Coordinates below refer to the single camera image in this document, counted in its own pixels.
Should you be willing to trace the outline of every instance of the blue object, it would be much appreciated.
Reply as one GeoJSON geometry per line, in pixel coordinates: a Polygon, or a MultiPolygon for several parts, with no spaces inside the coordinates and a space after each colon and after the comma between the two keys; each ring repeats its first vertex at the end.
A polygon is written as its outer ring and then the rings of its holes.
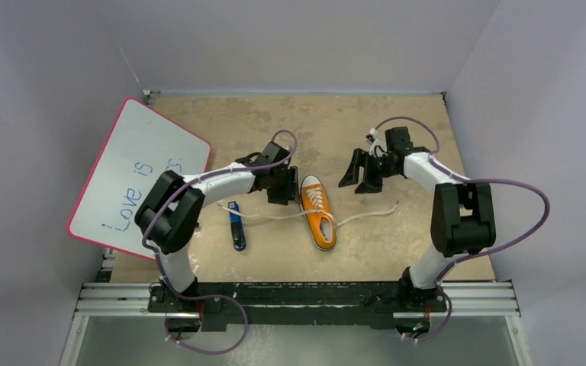
{"type": "MultiPolygon", "coordinates": [[[[235,201],[228,202],[228,208],[239,211],[239,205],[235,201]]],[[[230,212],[230,233],[233,238],[234,250],[241,252],[246,248],[246,235],[243,233],[243,224],[241,223],[241,216],[230,212]]]]}

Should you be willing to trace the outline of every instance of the aluminum frame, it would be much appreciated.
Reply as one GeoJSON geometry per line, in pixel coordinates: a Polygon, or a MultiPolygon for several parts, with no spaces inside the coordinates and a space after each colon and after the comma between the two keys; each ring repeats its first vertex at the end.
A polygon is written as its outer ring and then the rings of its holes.
{"type": "MultiPolygon", "coordinates": [[[[149,313],[147,284],[84,283],[75,312],[61,366],[76,364],[84,332],[92,316],[157,316],[149,313]]],[[[524,331],[520,323],[520,308],[513,284],[510,282],[444,282],[443,289],[452,300],[452,316],[502,316],[513,344],[519,366],[532,366],[524,331]]],[[[445,316],[432,313],[431,316],[445,316]]],[[[170,313],[170,317],[197,319],[198,313],[170,313]]],[[[397,319],[420,317],[422,313],[394,313],[397,319]]]]}

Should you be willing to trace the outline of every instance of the white wall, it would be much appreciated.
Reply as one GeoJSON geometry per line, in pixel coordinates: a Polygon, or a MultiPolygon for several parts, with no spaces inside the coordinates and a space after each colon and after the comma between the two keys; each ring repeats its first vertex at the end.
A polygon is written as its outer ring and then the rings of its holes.
{"type": "Polygon", "coordinates": [[[59,363],[101,258],[66,221],[119,104],[141,93],[97,14],[0,0],[0,365],[59,363]]]}
{"type": "Polygon", "coordinates": [[[144,88],[443,92],[498,0],[104,0],[144,88]]]}
{"type": "MultiPolygon", "coordinates": [[[[534,364],[586,364],[586,0],[501,0],[449,110],[467,173],[519,178],[551,198],[543,229],[492,261],[514,280],[534,364]]],[[[542,205],[495,192],[505,242],[542,205]]]]}

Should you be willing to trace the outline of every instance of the shoe sole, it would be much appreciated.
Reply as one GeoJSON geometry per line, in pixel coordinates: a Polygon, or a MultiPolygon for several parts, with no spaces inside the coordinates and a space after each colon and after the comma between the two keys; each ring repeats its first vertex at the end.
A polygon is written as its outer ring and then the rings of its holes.
{"type": "MultiPolygon", "coordinates": [[[[302,178],[302,180],[300,181],[300,189],[298,189],[299,194],[300,194],[300,210],[304,211],[304,206],[302,206],[301,203],[301,197],[302,197],[302,182],[304,181],[304,179],[308,176],[314,176],[315,175],[305,175],[304,178],[302,178]]],[[[322,186],[322,189],[324,190],[325,194],[327,193],[327,190],[324,188],[324,183],[322,181],[320,181],[320,185],[322,186]]],[[[309,223],[309,217],[308,215],[304,215],[304,218],[307,220],[307,225],[311,228],[311,223],[309,223]]],[[[315,247],[318,248],[319,250],[323,251],[323,252],[329,252],[331,249],[336,248],[336,244],[333,244],[333,246],[331,248],[323,248],[321,246],[319,246],[317,244],[317,241],[315,240],[315,236],[313,235],[313,228],[311,228],[311,238],[314,241],[315,247]]]]}

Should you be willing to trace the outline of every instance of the tabletop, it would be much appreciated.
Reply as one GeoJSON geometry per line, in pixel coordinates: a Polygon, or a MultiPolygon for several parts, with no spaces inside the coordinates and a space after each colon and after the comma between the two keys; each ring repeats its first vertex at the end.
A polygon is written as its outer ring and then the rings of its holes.
{"type": "MultiPolygon", "coordinates": [[[[385,118],[404,115],[430,126],[441,142],[437,154],[463,173],[442,95],[426,96],[162,96],[155,109],[212,145],[208,169],[260,152],[280,129],[295,132],[298,151],[292,165],[300,179],[312,174],[324,183],[336,220],[355,214],[398,208],[387,216],[354,220],[337,231],[333,250],[318,250],[303,217],[290,220],[243,219],[247,247],[238,252],[230,237],[228,212],[206,207],[200,232],[189,245],[199,281],[393,281],[415,263],[430,242],[433,199],[418,183],[402,176],[386,178],[383,192],[354,194],[356,186],[338,188],[352,151],[367,149],[365,135],[385,118]]],[[[434,147],[421,127],[392,122],[382,128],[408,126],[415,146],[434,147]]],[[[279,137],[281,145],[290,138],[279,137]]],[[[245,214],[283,216],[300,212],[296,204],[268,204],[265,192],[232,197],[245,214]]],[[[156,263],[118,253],[112,282],[151,282],[156,263]]],[[[449,280],[493,279],[488,257],[458,265],[449,280]]]]}

